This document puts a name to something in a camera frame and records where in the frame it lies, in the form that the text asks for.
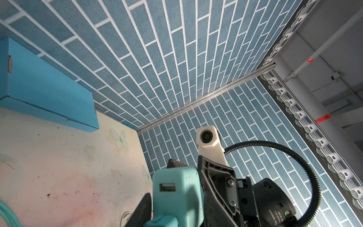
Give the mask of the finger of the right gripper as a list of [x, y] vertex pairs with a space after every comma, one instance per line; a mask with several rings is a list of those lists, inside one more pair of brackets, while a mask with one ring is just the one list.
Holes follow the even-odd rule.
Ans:
[[169, 159], [166, 168], [187, 167], [188, 165], [174, 159]]

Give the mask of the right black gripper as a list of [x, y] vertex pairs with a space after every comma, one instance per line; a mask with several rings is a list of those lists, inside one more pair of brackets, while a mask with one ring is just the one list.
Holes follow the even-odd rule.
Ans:
[[202, 155], [198, 174], [204, 193], [204, 227], [293, 227], [296, 209], [271, 179], [252, 185], [249, 177], [237, 179], [235, 171]]

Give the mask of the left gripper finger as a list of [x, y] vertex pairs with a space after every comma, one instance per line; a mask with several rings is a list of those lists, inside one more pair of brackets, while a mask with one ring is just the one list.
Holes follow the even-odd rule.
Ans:
[[152, 198], [150, 193], [146, 193], [139, 205], [132, 213], [125, 227], [143, 227], [151, 220], [152, 215]]

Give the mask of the teal square charger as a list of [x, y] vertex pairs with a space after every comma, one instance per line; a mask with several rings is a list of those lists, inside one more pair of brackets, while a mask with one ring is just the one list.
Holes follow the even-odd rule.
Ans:
[[153, 218], [145, 227], [199, 227], [204, 221], [199, 174], [193, 167], [165, 168], [153, 175]]

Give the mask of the teal plug adapter with prongs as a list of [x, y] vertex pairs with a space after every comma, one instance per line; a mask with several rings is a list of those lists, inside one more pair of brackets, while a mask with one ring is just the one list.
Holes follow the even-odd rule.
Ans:
[[1, 216], [7, 223], [8, 227], [22, 227], [15, 213], [2, 201], [0, 201]]

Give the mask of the light blue box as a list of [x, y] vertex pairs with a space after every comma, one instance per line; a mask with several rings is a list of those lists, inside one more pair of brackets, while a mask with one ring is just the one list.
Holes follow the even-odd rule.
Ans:
[[92, 93], [9, 37], [1, 40], [1, 107], [86, 132], [99, 129]]

